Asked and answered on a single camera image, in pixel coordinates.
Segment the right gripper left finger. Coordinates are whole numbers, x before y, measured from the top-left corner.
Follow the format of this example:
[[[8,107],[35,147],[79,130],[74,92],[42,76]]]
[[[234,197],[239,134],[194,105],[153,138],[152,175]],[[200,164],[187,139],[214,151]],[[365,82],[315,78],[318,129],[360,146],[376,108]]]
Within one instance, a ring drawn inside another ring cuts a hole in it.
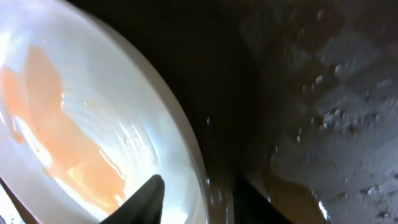
[[[165,183],[153,175],[128,200],[99,224],[160,224]]]

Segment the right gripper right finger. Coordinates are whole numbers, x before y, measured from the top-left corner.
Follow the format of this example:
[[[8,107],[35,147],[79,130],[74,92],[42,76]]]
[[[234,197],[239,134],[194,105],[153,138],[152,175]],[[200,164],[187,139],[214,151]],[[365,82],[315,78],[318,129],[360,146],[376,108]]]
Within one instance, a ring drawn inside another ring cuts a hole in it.
[[[235,224],[292,224],[244,178],[234,183],[233,207]]]

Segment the white plate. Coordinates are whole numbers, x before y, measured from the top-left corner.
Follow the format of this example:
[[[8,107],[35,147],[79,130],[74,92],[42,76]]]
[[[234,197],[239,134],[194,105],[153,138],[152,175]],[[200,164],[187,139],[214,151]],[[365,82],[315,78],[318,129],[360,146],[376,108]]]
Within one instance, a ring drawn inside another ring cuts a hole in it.
[[[66,1],[1,2],[1,178],[41,223],[115,223],[160,190],[162,223],[208,223],[178,100],[123,36]]]

